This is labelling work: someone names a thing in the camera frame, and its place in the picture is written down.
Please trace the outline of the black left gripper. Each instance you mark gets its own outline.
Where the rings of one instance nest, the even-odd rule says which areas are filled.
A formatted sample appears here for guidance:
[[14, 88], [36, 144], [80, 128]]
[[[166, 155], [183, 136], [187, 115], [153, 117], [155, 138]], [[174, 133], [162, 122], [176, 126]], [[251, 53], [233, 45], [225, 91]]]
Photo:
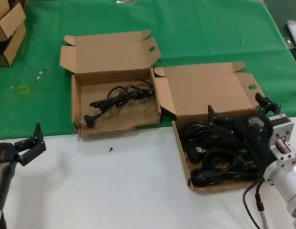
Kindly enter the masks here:
[[43, 138], [41, 125], [37, 123], [33, 137], [16, 142], [14, 145], [12, 143], [0, 143], [0, 166], [16, 167], [19, 152], [28, 150], [18, 158], [18, 162], [22, 166], [26, 166], [46, 151]]

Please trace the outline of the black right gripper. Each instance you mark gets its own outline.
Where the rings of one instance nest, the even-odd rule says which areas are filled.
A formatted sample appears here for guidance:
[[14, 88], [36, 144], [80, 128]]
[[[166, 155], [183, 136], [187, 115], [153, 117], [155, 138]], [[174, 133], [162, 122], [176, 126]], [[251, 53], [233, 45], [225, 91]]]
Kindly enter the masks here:
[[267, 114], [279, 115], [281, 105], [260, 93], [255, 94], [255, 100], [259, 108], [255, 114], [248, 115], [241, 112], [218, 115], [208, 105], [209, 129], [226, 141], [242, 143], [259, 172], [265, 172], [277, 168], [277, 159], [270, 147], [271, 126]]

